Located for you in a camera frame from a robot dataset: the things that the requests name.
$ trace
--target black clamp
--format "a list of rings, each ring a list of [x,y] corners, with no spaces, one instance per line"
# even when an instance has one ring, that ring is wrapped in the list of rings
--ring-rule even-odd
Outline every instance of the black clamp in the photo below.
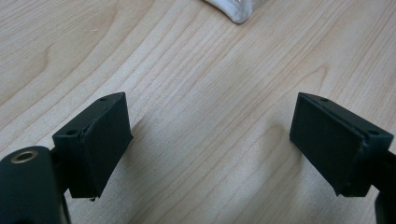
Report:
[[[290,140],[337,195],[364,197],[374,185],[377,223],[396,223],[393,135],[320,96],[299,93]]]
[[[70,223],[64,193],[100,197],[132,141],[125,93],[102,97],[52,136],[0,162],[0,223]]]

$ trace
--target white object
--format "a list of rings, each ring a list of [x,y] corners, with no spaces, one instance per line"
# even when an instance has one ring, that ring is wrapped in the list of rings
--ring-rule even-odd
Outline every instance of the white object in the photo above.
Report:
[[[252,13],[251,0],[206,0],[219,8],[235,23],[247,21]]]

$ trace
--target wood grain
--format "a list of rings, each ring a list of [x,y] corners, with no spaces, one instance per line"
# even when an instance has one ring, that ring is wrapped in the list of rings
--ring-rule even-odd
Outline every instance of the wood grain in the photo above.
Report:
[[[134,141],[74,223],[375,223],[289,141],[299,91],[396,133],[396,2],[0,2],[0,158],[125,91]],[[395,144],[391,150],[396,151]]]

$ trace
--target screw hole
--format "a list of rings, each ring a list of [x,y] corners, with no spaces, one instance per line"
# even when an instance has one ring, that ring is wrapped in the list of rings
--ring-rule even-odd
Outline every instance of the screw hole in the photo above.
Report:
[[[373,130],[369,130],[368,133],[373,134],[373,135],[379,135],[379,132],[373,131]]]
[[[68,131],[66,134],[67,134],[67,135],[73,135],[73,134],[75,134],[75,133],[77,133],[77,130],[70,130],[70,131]]]
[[[15,155],[12,159],[12,163],[24,163],[34,159],[37,156],[36,151],[24,151]]]

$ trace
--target light wooden surface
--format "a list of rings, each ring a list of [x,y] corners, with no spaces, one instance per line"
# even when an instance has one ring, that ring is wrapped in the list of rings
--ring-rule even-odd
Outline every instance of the light wooden surface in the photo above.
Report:
[[[135,137],[74,223],[375,223],[289,141],[299,91],[396,133],[396,1],[0,2],[0,158],[126,91]]]

